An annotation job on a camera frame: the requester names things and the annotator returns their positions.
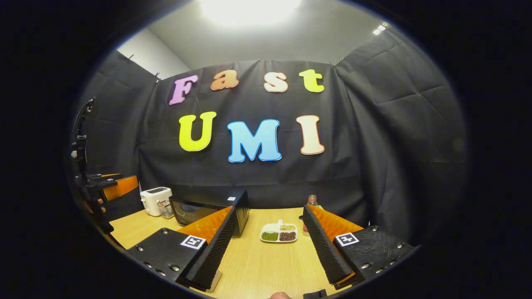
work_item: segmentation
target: white divided plate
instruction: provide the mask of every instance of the white divided plate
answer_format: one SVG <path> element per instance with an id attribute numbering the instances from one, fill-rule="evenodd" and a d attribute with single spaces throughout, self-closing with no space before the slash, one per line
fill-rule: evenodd
<path id="1" fill-rule="evenodd" d="M 291 225 L 291 226 L 294 226 L 295 229 L 294 230 L 281 230 L 281 225 Z M 269 241 L 269 240 L 264 240 L 262 238 L 262 234 L 264 232 L 276 232 L 278 235 L 277 235 L 277 240 L 276 241 Z M 279 238 L 281 237 L 281 233 L 282 232 L 295 232 L 296 233 L 296 237 L 295 239 L 293 240 L 290 240 L 290 241 L 279 241 Z M 281 219 L 279 219 L 279 221 L 277 223 L 269 223 L 267 225 L 264 225 L 262 227 L 262 230 L 261 230 L 261 234 L 259 236 L 259 238 L 264 241 L 264 242 L 271 242 L 271 243 L 288 243 L 288 242 L 293 242 L 295 240 L 297 240 L 297 226 L 292 224 L 292 223 L 283 223 Z"/>

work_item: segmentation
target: wooden table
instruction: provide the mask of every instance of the wooden table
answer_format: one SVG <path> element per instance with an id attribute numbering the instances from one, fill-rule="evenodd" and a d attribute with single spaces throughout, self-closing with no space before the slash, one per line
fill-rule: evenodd
<path id="1" fill-rule="evenodd" d="M 327 295 L 340 292 L 327 281 L 310 237 L 303 236 L 303 221 L 298 217 L 303 208 L 250 209 L 250 216 L 240 237 L 233 237 L 218 268 L 222 276 L 212 293 L 219 299 L 266 299 L 273 293 L 285 292 L 292 299 L 325 289 Z M 297 226 L 297 240 L 291 243 L 266 243 L 259 239 L 266 223 Z M 113 237 L 131 248 L 163 227 L 179 230 L 183 226 L 175 218 L 153 217 L 144 210 L 111 221 Z"/>

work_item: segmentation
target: white square tag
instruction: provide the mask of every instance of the white square tag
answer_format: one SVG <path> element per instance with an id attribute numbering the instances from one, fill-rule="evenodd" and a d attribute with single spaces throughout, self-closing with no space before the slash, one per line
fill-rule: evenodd
<path id="1" fill-rule="evenodd" d="M 346 234 L 343 234 L 343 235 L 336 236 L 336 239 L 338 240 L 338 242 L 340 243 L 340 245 L 342 247 L 347 246 L 347 245 L 351 245 L 351 244 L 355 244 L 355 243 L 357 243 L 359 241 L 350 232 L 348 232 Z"/>
<path id="2" fill-rule="evenodd" d="M 204 238 L 188 236 L 183 242 L 181 242 L 181 245 L 198 250 L 205 241 L 207 240 Z"/>

